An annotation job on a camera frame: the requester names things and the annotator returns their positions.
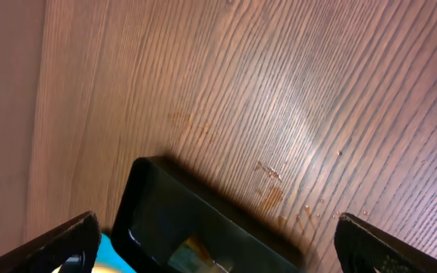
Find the wooden table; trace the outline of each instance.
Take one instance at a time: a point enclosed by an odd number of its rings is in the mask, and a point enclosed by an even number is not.
[[[437,1],[48,0],[27,234],[170,155],[340,271],[337,212],[437,258]]]

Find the brown wall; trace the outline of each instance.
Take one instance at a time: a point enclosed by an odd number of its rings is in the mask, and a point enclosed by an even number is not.
[[[44,0],[0,0],[0,255],[22,243]]]

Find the brown floor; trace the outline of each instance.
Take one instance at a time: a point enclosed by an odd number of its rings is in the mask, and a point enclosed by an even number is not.
[[[336,211],[437,258],[437,1],[46,12],[26,239],[88,209],[111,226],[131,162],[169,154],[311,271],[340,271]]]
[[[0,255],[23,243],[43,0],[0,0]]]

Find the wooden surface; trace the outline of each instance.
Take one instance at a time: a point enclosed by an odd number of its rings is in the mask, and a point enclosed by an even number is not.
[[[48,0],[27,239],[164,154],[310,271],[336,211],[437,258],[437,1]]]
[[[0,255],[23,243],[43,0],[0,0]]]

